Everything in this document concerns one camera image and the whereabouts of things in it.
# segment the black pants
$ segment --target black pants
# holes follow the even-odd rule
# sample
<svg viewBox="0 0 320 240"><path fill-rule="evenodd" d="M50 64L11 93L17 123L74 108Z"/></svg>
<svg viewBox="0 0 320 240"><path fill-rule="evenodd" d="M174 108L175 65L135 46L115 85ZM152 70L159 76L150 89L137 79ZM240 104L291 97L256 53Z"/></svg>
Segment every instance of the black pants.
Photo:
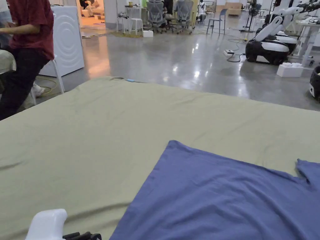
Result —
<svg viewBox="0 0 320 240"><path fill-rule="evenodd" d="M204 20L202 20L203 18L205 18L205 15L200 15L199 17L196 17L196 20L200 19L200 21L202 22L202 21L204 21Z"/></svg>
<svg viewBox="0 0 320 240"><path fill-rule="evenodd" d="M4 91L0 100L0 121L17 113L26 100L33 82L48 59L37 49L3 48L14 56L17 70L4 75Z"/></svg>

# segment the washing machine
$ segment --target washing machine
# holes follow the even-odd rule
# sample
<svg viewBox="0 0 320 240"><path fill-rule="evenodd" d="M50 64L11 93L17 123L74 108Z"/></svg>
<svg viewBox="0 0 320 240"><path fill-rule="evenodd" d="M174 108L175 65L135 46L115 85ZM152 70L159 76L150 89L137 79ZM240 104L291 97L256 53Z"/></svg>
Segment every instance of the washing machine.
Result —
<svg viewBox="0 0 320 240"><path fill-rule="evenodd" d="M77 7L51 6L54 15L53 50L61 76L84 67L81 33ZM40 75L56 77L53 65L49 62Z"/></svg>

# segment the gray chair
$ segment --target gray chair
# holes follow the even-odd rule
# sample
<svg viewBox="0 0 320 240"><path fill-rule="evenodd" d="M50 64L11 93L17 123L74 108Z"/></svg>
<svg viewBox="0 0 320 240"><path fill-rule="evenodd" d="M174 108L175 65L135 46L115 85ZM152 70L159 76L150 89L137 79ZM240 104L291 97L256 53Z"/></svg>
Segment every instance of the gray chair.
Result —
<svg viewBox="0 0 320 240"><path fill-rule="evenodd" d="M213 21L211 34L213 33L213 28L214 28L214 22L215 22L215 21L218 21L218 22L219 22L219 34L220 34L221 21L224 22L224 29L223 29L223 31L224 31L224 33L226 32L226 12L227 12L227 9L222 9L221 12L220 12L219 19L209 19L208 28L207 28L207 34L208 34L209 26L210 26L210 21Z"/></svg>
<svg viewBox="0 0 320 240"><path fill-rule="evenodd" d="M177 2L177 23L181 26L181 29L177 32L188 31L189 34L192 33L192 30L189 30L189 24L192 21L191 13L192 13L193 1L190 0L178 0Z"/></svg>
<svg viewBox="0 0 320 240"><path fill-rule="evenodd" d="M150 30L156 30L162 33L160 26L165 22L163 19L163 2L155 0L154 2L147 2L148 21L152 25Z"/></svg>

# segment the mattress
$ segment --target mattress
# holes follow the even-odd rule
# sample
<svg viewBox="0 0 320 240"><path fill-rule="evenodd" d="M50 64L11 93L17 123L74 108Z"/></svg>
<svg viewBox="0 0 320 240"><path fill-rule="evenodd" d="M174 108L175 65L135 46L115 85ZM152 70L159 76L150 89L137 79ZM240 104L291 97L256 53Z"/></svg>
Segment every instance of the mattress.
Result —
<svg viewBox="0 0 320 240"><path fill-rule="evenodd" d="M0 122L0 239L23 239L39 211L65 233L109 239L169 140L295 173L320 162L320 113L112 77Z"/></svg>

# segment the wrinkled fabric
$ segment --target wrinkled fabric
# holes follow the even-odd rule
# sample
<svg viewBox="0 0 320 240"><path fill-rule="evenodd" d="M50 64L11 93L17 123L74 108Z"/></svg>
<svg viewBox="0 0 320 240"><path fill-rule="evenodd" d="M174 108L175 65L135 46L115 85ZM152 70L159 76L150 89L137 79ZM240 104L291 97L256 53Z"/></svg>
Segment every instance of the wrinkled fabric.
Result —
<svg viewBox="0 0 320 240"><path fill-rule="evenodd" d="M17 69L14 56L5 50L0 49L0 74L15 71Z"/></svg>
<svg viewBox="0 0 320 240"><path fill-rule="evenodd" d="M170 141L110 239L320 239L319 166L293 177Z"/></svg>

